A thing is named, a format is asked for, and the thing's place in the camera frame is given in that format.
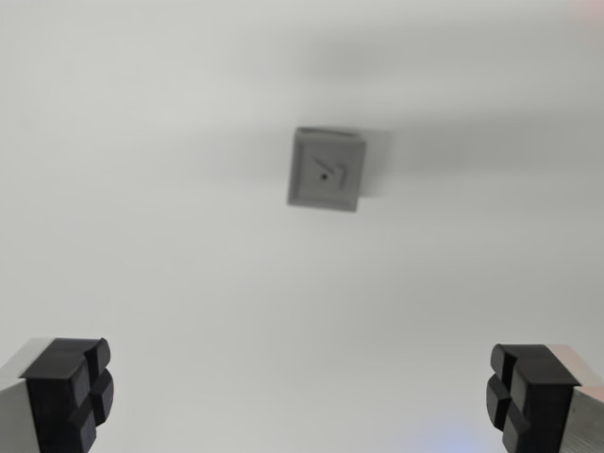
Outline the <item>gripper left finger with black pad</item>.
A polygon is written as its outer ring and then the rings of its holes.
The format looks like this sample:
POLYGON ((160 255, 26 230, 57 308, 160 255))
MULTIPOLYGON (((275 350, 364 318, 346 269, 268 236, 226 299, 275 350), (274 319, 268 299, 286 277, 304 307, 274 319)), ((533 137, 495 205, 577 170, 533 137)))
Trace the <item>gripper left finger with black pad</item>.
POLYGON ((109 418, 106 339, 33 338, 1 366, 3 452, 89 452, 109 418))

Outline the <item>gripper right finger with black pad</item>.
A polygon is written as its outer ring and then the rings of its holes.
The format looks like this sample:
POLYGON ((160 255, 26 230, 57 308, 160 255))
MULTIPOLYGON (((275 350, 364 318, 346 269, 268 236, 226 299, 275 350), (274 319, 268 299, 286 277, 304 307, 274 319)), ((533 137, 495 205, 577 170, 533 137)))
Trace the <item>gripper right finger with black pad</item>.
POLYGON ((486 408, 511 453, 603 452, 603 378, 566 344, 496 344, 486 408))

